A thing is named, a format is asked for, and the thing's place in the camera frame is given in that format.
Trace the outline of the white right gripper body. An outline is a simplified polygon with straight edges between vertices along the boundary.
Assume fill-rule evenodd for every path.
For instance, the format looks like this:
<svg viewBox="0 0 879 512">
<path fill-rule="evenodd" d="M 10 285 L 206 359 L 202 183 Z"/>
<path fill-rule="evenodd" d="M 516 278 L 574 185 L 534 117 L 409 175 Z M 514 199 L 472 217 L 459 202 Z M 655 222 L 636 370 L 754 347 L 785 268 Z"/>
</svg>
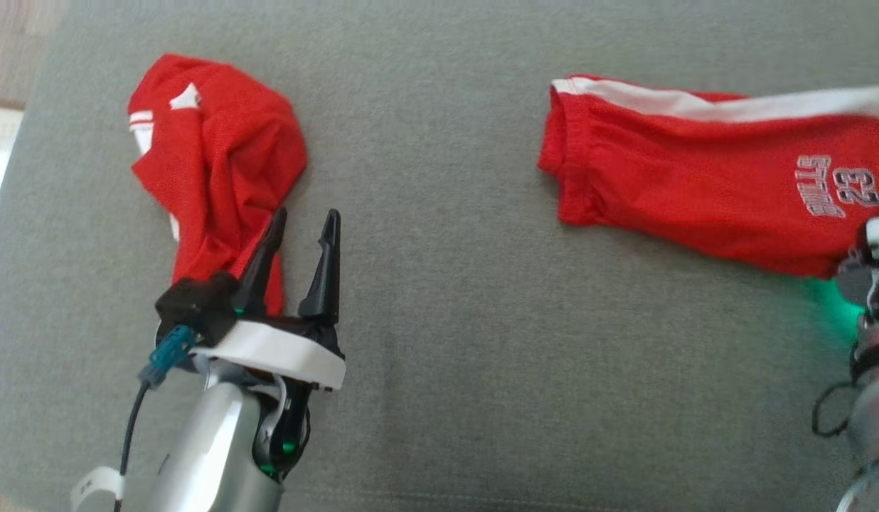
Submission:
<svg viewBox="0 0 879 512">
<path fill-rule="evenodd" d="M 879 319 L 879 214 L 858 228 L 835 283 L 846 302 L 862 307 L 869 319 Z"/>
</svg>

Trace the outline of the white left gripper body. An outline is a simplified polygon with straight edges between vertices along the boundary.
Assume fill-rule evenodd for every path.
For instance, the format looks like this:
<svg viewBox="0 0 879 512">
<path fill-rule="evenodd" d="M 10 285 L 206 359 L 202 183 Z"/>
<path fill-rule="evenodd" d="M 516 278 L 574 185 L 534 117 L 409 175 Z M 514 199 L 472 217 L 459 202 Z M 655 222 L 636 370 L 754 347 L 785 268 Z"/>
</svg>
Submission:
<svg viewBox="0 0 879 512">
<path fill-rule="evenodd" d="M 231 364 L 243 372 L 287 377 L 322 390 L 342 389 L 346 361 L 319 341 L 284 328 L 305 331 L 310 323 L 272 324 L 270 319 L 237 319 L 228 315 L 199 319 L 189 328 L 199 337 L 190 351 L 196 368 L 205 375 L 203 389 L 225 382 L 227 370 L 213 363 Z"/>
</svg>

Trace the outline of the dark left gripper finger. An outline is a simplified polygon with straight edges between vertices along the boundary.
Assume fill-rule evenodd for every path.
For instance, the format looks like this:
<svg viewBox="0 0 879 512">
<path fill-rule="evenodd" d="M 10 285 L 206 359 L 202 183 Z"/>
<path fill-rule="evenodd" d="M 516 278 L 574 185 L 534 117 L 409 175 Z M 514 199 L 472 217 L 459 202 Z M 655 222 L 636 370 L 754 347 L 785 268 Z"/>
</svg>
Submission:
<svg viewBox="0 0 879 512">
<path fill-rule="evenodd" d="M 341 217 L 330 208 L 319 238 L 321 256 L 307 295 L 300 301 L 299 316 L 316 323 L 338 323 L 340 314 Z"/>
<path fill-rule="evenodd" d="M 237 314 L 263 316 L 270 314 L 272 307 L 276 314 L 281 312 L 282 278 L 278 265 L 286 223 L 287 209 L 278 208 L 240 276 L 238 290 L 232 298 Z"/>
</svg>

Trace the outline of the red white basketball jersey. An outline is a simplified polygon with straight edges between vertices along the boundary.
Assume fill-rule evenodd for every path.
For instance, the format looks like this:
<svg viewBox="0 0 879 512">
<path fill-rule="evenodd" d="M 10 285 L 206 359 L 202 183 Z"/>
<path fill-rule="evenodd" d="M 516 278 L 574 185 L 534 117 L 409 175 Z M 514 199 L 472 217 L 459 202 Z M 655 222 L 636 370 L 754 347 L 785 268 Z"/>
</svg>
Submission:
<svg viewBox="0 0 879 512">
<path fill-rule="evenodd" d="M 127 112 L 132 171 L 177 241 L 172 280 L 239 277 L 307 166 L 290 101 L 234 65 L 164 54 Z"/>
</svg>

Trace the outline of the red basketball shorts number 23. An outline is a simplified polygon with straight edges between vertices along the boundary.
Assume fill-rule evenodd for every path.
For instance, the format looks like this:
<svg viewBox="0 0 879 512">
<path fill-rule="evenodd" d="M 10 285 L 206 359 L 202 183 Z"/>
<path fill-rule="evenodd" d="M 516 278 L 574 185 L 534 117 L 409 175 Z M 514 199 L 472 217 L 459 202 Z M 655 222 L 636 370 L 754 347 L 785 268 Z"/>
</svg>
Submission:
<svg viewBox="0 0 879 512">
<path fill-rule="evenodd" d="M 879 211 L 879 85 L 746 97 L 554 79 L 538 166 L 562 223 L 829 279 Z"/>
</svg>

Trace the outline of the grey sofa seat cushion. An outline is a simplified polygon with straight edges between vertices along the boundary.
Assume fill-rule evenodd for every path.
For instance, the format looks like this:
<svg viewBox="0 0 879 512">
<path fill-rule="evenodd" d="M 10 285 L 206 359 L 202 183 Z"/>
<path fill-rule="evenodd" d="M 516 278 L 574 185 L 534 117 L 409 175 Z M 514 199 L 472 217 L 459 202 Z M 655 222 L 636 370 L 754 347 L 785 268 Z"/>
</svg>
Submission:
<svg viewBox="0 0 879 512">
<path fill-rule="evenodd" d="M 536 166 L 572 73 L 747 96 L 879 85 L 879 0 L 76 0 L 0 195 L 0 492 L 37 512 L 119 463 L 169 219 L 127 102 L 166 53 L 288 97 L 309 165 L 284 288 L 342 225 L 344 386 L 315 393 L 287 512 L 832 512 L 833 287 L 570 228 Z"/>
</svg>

